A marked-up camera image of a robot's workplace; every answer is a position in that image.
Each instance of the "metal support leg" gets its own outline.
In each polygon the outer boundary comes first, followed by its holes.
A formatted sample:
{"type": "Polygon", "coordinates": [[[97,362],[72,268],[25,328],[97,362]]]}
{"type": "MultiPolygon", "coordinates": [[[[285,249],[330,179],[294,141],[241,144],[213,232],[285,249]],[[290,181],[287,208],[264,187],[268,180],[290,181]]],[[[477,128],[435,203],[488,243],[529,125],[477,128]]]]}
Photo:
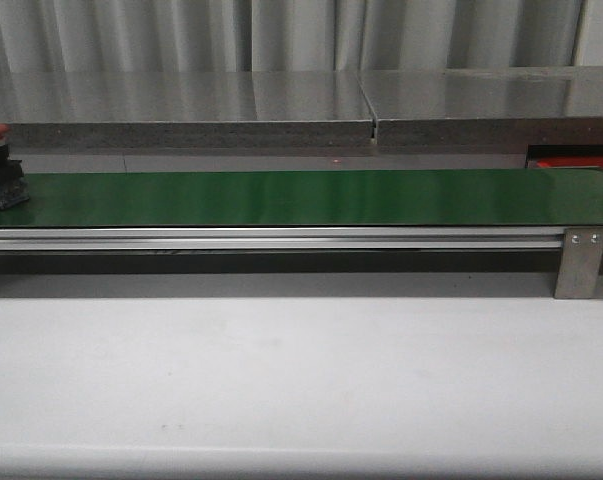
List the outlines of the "metal support leg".
{"type": "Polygon", "coordinates": [[[555,298],[592,298],[603,256],[603,227],[568,228],[555,298]]]}

